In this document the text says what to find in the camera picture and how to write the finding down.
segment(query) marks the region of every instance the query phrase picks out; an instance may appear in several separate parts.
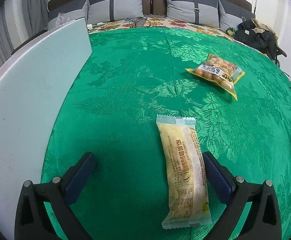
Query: pillow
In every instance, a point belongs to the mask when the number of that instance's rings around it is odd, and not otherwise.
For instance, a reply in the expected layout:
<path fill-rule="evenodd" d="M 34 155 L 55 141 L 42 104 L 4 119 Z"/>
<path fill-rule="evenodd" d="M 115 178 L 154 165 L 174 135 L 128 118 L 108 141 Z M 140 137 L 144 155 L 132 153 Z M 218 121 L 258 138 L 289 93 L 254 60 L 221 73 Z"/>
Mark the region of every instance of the pillow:
<path fill-rule="evenodd" d="M 224 32 L 230 27 L 237 30 L 240 23 L 256 17 L 252 12 L 226 0 L 219 0 L 219 14 L 220 29 Z"/>
<path fill-rule="evenodd" d="M 136 19 L 139 16 L 143 17 L 142 0 L 89 0 L 88 24 Z"/>
<path fill-rule="evenodd" d="M 218 0 L 167 0 L 167 17 L 219 28 Z"/>
<path fill-rule="evenodd" d="M 85 17 L 87 22 L 87 10 L 88 0 L 73 0 L 65 5 L 62 5 L 57 9 L 49 12 L 49 22 L 47 24 L 47 29 L 51 30 L 55 28 L 55 22 L 59 13 L 66 13 L 65 16 L 70 17 L 71 20 Z"/>

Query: beige snack wrapper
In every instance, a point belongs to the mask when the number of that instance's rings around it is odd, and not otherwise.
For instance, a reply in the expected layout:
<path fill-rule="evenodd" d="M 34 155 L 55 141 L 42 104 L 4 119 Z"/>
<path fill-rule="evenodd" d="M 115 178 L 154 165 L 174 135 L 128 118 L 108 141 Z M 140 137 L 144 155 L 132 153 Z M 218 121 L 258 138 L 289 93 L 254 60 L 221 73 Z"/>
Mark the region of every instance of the beige snack wrapper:
<path fill-rule="evenodd" d="M 211 223 L 204 161 L 194 117 L 157 116 L 167 165 L 169 213 L 164 229 Z"/>

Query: white label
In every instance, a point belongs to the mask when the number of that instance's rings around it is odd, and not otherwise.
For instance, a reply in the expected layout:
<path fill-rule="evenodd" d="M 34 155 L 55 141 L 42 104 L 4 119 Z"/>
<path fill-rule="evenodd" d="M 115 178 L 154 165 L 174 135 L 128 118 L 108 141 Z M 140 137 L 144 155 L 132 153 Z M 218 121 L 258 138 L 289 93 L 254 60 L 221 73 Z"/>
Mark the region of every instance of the white label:
<path fill-rule="evenodd" d="M 225 73 L 224 71 L 222 71 L 221 69 L 217 68 L 217 67 L 210 67 L 210 66 L 207 66 L 207 65 L 200 65 L 198 68 L 202 69 L 202 70 L 205 70 L 205 71 L 208 71 L 212 74 L 216 74 L 218 76 L 222 76 L 223 73 Z"/>

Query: peanut package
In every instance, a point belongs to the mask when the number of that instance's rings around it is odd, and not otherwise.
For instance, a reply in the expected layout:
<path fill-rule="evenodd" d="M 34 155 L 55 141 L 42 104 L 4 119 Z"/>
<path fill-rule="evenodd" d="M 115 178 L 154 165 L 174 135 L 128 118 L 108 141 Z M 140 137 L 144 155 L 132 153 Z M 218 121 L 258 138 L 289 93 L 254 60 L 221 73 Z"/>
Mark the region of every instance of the peanut package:
<path fill-rule="evenodd" d="M 169 213 L 164 229 L 211 223 L 204 161 L 194 117 L 157 116 L 167 166 Z"/>
<path fill-rule="evenodd" d="M 209 54 L 207 60 L 200 66 L 194 69 L 186 68 L 186 70 L 191 74 L 217 84 L 238 100 L 234 85 L 245 72 L 237 65 L 217 55 Z"/>

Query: blue gripper pad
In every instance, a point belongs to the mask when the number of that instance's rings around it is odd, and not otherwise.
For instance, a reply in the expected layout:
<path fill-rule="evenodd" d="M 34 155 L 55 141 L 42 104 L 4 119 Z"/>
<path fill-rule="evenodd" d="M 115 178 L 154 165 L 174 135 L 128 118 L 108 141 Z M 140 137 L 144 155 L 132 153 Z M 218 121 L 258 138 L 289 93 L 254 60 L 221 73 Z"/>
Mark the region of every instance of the blue gripper pad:
<path fill-rule="evenodd" d="M 235 184 L 231 185 L 222 172 L 228 177 L 233 177 L 230 171 L 221 166 L 220 163 L 215 159 L 215 157 L 210 152 L 205 152 L 202 154 L 204 159 L 204 166 L 207 175 L 207 179 L 216 192 L 219 201 L 222 204 L 229 204 L 232 200 L 232 192 L 235 190 Z"/>
<path fill-rule="evenodd" d="M 67 184 L 63 197 L 65 203 L 68 205 L 76 203 L 90 175 L 95 170 L 95 167 L 96 158 L 92 153 L 90 153 L 72 180 Z"/>

